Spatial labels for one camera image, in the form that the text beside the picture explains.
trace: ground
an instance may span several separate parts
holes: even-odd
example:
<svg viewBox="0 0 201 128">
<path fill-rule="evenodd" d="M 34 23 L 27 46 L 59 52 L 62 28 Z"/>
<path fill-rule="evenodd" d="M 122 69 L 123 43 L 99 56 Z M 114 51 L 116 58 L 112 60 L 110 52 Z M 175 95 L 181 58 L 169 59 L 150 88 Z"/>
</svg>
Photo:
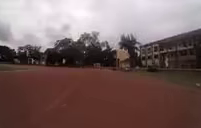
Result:
<svg viewBox="0 0 201 128">
<path fill-rule="evenodd" d="M 0 72 L 0 128 L 201 128 L 201 90 L 98 69 Z"/>
</svg>

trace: cloudy sky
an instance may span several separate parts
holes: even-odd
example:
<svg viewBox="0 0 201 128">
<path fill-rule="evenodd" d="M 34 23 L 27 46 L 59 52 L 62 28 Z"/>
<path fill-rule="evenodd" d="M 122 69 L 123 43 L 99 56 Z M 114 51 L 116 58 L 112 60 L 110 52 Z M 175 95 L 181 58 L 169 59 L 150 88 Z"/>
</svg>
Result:
<svg viewBox="0 0 201 128">
<path fill-rule="evenodd" d="M 0 0 L 0 44 L 49 47 L 99 31 L 112 46 L 123 33 L 142 43 L 201 28 L 201 0 Z"/>
</svg>

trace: green grass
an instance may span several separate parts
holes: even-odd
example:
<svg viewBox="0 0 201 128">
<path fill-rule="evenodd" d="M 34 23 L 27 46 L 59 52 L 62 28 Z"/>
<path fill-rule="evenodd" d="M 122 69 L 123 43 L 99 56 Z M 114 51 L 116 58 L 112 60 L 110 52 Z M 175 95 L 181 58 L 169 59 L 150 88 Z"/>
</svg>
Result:
<svg viewBox="0 0 201 128">
<path fill-rule="evenodd" d="M 167 82 L 175 83 L 182 86 L 197 87 L 197 83 L 201 85 L 200 71 L 160 71 L 160 72 L 138 72 L 139 75 L 147 75 Z"/>
<path fill-rule="evenodd" d="M 16 71 L 16 70 L 26 70 L 25 68 L 18 68 L 14 65 L 0 64 L 0 72 L 1 71 Z"/>
</svg>

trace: running track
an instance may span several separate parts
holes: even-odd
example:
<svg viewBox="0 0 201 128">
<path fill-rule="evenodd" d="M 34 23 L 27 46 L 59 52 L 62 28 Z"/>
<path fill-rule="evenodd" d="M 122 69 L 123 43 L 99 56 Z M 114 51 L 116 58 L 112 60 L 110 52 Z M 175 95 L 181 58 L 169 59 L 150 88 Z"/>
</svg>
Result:
<svg viewBox="0 0 201 128">
<path fill-rule="evenodd" d="M 201 128 L 201 90 L 107 70 L 4 72 L 0 128 Z"/>
</svg>

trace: window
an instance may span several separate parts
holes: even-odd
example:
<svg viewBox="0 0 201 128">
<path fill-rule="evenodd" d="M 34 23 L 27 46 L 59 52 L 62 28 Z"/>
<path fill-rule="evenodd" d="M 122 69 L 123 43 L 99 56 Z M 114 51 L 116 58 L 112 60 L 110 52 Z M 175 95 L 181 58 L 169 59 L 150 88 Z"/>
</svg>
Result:
<svg viewBox="0 0 201 128">
<path fill-rule="evenodd" d="M 163 51 L 164 49 L 163 49 L 163 47 L 160 47 L 160 51 Z"/>
<path fill-rule="evenodd" d="M 157 59 L 157 58 L 158 58 L 158 55 L 154 55 L 154 58 Z"/>
<path fill-rule="evenodd" d="M 148 53 L 151 52 L 151 48 L 148 48 L 147 51 L 148 51 Z"/>
<path fill-rule="evenodd" d="M 151 59 L 151 56 L 148 56 L 147 58 L 148 58 L 148 59 Z"/>
<path fill-rule="evenodd" d="M 190 50 L 189 50 L 189 54 L 190 54 L 190 55 L 195 55 L 194 49 L 190 49 Z"/>
<path fill-rule="evenodd" d="M 154 52 L 157 52 L 158 51 L 158 47 L 154 47 Z"/>
<path fill-rule="evenodd" d="M 184 41 L 182 44 L 183 44 L 183 47 L 187 47 L 187 42 L 186 41 Z"/>
<path fill-rule="evenodd" d="M 170 56 L 171 56 L 171 57 L 174 57 L 174 53 L 171 53 Z"/>
<path fill-rule="evenodd" d="M 187 51 L 186 50 L 180 51 L 180 55 L 181 56 L 186 56 L 187 55 Z"/>
</svg>

